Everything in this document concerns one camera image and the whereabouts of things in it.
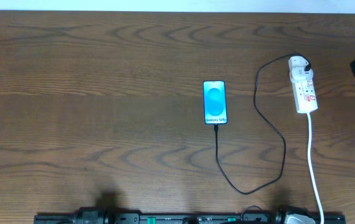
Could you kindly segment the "blue screen smartphone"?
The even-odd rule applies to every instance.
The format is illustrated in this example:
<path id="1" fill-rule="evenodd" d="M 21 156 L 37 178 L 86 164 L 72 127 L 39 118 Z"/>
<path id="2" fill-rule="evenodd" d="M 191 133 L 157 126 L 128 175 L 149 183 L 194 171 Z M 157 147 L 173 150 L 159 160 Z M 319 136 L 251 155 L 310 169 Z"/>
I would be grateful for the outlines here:
<path id="1" fill-rule="evenodd" d="M 202 87 L 204 122 L 206 124 L 227 124 L 225 82 L 223 80 L 206 80 Z"/>

